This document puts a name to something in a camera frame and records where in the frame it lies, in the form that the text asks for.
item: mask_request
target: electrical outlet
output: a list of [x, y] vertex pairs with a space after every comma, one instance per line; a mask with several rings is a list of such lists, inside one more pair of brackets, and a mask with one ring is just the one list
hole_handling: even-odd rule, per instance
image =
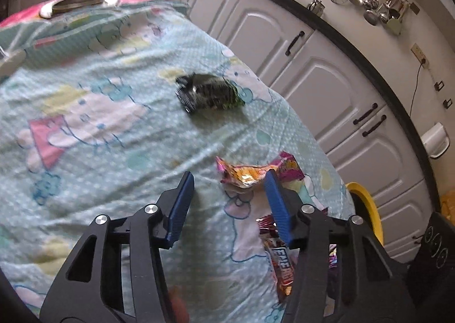
[[414, 43], [411, 47], [411, 51], [420, 63], [422, 63], [422, 60], [425, 59], [425, 63], [423, 63], [422, 66], [427, 69], [429, 67], [429, 61], [417, 43]]

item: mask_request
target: metal screw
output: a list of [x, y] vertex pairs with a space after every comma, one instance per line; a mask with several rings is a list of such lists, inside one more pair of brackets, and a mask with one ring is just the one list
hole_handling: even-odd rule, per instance
[[158, 206], [156, 206], [155, 204], [147, 205], [145, 207], [145, 212], [147, 214], [153, 214], [153, 213], [156, 213], [157, 211], [158, 211]]
[[357, 225], [363, 224], [363, 219], [362, 219], [362, 217], [361, 217], [361, 216], [358, 216], [358, 215], [354, 215], [354, 216], [351, 218], [351, 221], [352, 221], [352, 223], [357, 224]]
[[305, 214], [313, 214], [315, 212], [315, 208], [311, 205], [306, 204], [302, 206], [302, 212]]
[[107, 222], [107, 216], [106, 215], [98, 215], [95, 219], [97, 224], [104, 224]]

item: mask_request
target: wall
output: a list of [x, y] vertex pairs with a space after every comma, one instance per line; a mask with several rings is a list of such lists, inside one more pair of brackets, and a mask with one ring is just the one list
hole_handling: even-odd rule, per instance
[[[312, 0], [296, 1], [307, 5]], [[455, 102], [455, 53], [443, 34], [423, 9], [418, 15], [408, 11], [404, 17], [402, 34], [396, 37], [381, 25], [373, 27], [368, 24], [363, 19], [361, 8], [350, 3], [336, 5], [330, 0], [322, 2], [326, 7], [322, 18], [374, 65], [408, 112], [419, 68], [419, 62], [410, 48], [414, 42], [422, 48], [430, 68], [429, 71], [420, 71], [411, 119], [420, 135], [438, 121], [446, 127], [454, 142], [440, 159], [431, 160], [431, 164], [440, 194], [455, 188], [455, 105], [448, 110], [442, 106], [444, 99], [452, 98]], [[437, 81], [444, 81], [442, 91], [434, 90], [431, 74]]]

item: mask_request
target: toilet paper holder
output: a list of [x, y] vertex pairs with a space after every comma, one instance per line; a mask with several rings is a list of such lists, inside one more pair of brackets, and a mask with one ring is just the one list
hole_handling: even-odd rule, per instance
[[436, 123], [420, 139], [428, 156], [432, 159], [440, 158], [450, 147], [449, 135], [441, 123]]

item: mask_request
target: bed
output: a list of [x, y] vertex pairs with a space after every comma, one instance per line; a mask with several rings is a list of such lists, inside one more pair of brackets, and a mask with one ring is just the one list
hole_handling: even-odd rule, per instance
[[[14, 59], [0, 64], [0, 267], [36, 314], [97, 215], [132, 215], [191, 171], [181, 239], [162, 252], [168, 286], [179, 286], [194, 322], [279, 321], [256, 224], [267, 199], [260, 189], [224, 191], [216, 156], [266, 164], [285, 150], [305, 173], [295, 187], [303, 202], [343, 219], [354, 212], [287, 102], [186, 12], [150, 0], [0, 28]], [[175, 79], [193, 73], [229, 79], [244, 107], [187, 114]]]

